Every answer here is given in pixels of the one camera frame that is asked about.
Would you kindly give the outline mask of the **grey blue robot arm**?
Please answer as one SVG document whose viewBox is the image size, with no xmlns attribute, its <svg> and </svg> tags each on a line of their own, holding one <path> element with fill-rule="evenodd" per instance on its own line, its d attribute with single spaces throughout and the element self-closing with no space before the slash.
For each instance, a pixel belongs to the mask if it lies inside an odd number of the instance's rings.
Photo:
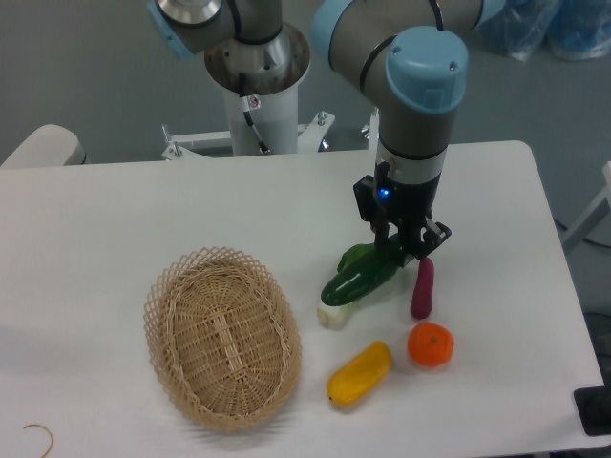
<svg viewBox="0 0 611 458">
<path fill-rule="evenodd" d="M 278 1 L 151 1 L 153 24 L 181 58 L 201 55 L 225 99 L 235 156 L 288 154 L 304 141 L 296 90 L 312 52 L 378 111 L 375 169 L 354 194 L 374 243 L 396 243 L 396 263 L 421 260 L 450 229 L 432 205 L 465 95 L 461 33 L 502 10 L 499 1 L 326 1 L 310 36 Z"/>
</svg>

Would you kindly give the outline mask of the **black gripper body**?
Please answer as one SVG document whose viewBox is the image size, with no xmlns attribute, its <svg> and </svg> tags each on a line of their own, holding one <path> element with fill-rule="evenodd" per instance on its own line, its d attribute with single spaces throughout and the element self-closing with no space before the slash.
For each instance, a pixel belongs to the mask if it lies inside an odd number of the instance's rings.
<svg viewBox="0 0 611 458">
<path fill-rule="evenodd" d="M 444 241 L 451 229 L 432 220 L 432 204 L 439 178 L 420 184 L 405 184 L 391 177 L 391 165 L 383 161 L 375 166 L 374 174 L 362 177 L 353 185 L 362 220 L 370 225 L 386 221 L 390 226 L 389 243 L 399 244 L 400 231 L 422 228 L 444 231 Z"/>
</svg>

